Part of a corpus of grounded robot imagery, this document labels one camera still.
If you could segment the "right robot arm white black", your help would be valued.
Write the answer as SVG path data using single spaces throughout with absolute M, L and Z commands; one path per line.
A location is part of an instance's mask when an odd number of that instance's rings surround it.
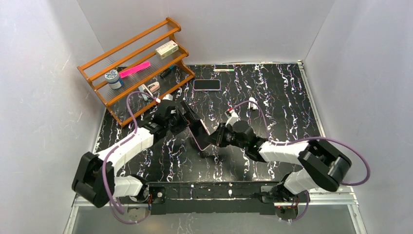
M 298 143 L 273 143 L 257 136 L 243 120 L 230 127 L 220 124 L 205 140 L 217 147 L 239 147 L 253 161 L 302 166 L 300 171 L 286 175 L 278 184 L 277 191 L 288 195 L 313 188 L 335 192 L 352 166 L 351 160 L 325 139 L 315 137 Z

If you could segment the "phone with pink edge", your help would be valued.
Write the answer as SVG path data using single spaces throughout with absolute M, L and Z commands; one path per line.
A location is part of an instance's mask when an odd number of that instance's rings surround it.
M 188 128 L 200 151 L 204 151 L 210 146 L 210 143 L 206 141 L 209 131 L 201 119 L 190 121 Z

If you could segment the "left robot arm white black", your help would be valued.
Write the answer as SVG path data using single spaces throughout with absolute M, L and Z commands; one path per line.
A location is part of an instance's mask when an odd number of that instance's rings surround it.
M 101 208 L 112 204 L 120 213 L 119 197 L 142 196 L 144 179 L 138 176 L 117 176 L 118 171 L 142 151 L 164 139 L 168 132 L 177 135 L 189 130 L 198 148 L 209 144 L 205 139 L 209 131 L 199 116 L 185 101 L 177 104 L 168 99 L 156 99 L 158 105 L 153 115 L 137 126 L 124 139 L 98 153 L 86 152 L 75 173 L 72 190 Z

